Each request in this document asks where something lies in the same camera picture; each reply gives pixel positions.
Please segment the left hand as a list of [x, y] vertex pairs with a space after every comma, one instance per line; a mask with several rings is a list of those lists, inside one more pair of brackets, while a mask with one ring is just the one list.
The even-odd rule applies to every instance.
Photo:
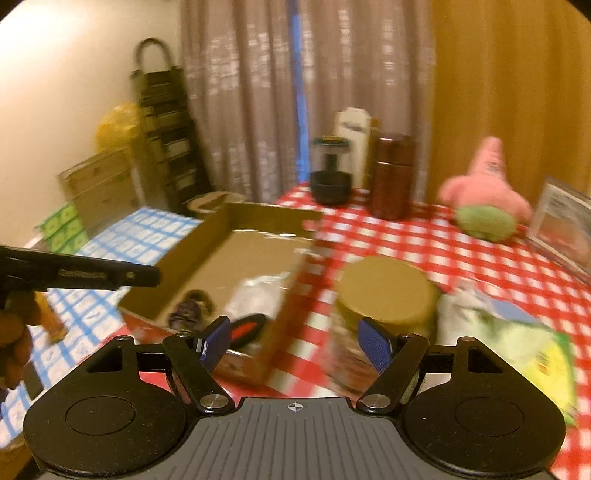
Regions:
[[32, 352], [29, 326], [39, 325], [40, 308], [33, 291], [14, 291], [1, 308], [1, 401], [24, 375]]

